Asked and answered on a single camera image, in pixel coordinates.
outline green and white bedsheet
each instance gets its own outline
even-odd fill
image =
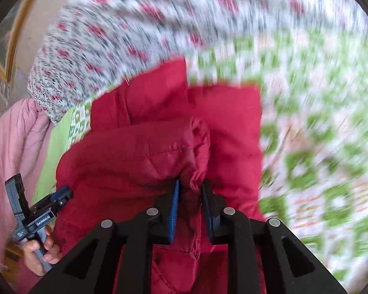
[[[280,32],[236,38],[186,61],[191,85],[261,87],[260,208],[349,293],[359,292],[368,281],[368,37]],[[69,112],[68,148],[89,130],[95,97]]]

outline device label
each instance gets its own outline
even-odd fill
[[[36,222],[36,225],[39,227],[42,223],[44,223],[45,221],[48,221],[50,218],[51,217],[49,215],[47,215],[46,217],[41,219],[39,222]]]

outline pink puffy fabric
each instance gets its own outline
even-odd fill
[[[26,198],[31,201],[46,158],[52,126],[32,98],[16,102],[0,118],[0,268],[10,229],[16,226],[4,183],[21,173]]]

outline red fabric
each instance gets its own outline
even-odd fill
[[[227,247],[208,241],[199,185],[210,179],[228,206],[263,219],[260,115],[255,86],[188,89],[183,59],[103,95],[91,131],[57,168],[58,186],[74,190],[54,230],[63,253],[103,219],[129,220],[152,206],[179,177],[176,237],[154,247],[152,293],[226,294]]]

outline silver screw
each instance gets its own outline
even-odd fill
[[[149,216],[156,216],[158,214],[158,209],[157,208],[148,208],[146,213]]]
[[[104,229],[107,229],[107,228],[110,228],[112,224],[113,224],[112,220],[106,219],[101,222],[101,227],[103,227]]]
[[[269,225],[271,225],[272,227],[279,227],[280,224],[281,224],[281,221],[279,221],[278,219],[276,218],[271,218],[269,221],[268,221]]]
[[[232,214],[235,214],[236,213],[236,210],[234,208],[231,208],[231,207],[226,207],[224,209],[224,213],[231,216]]]

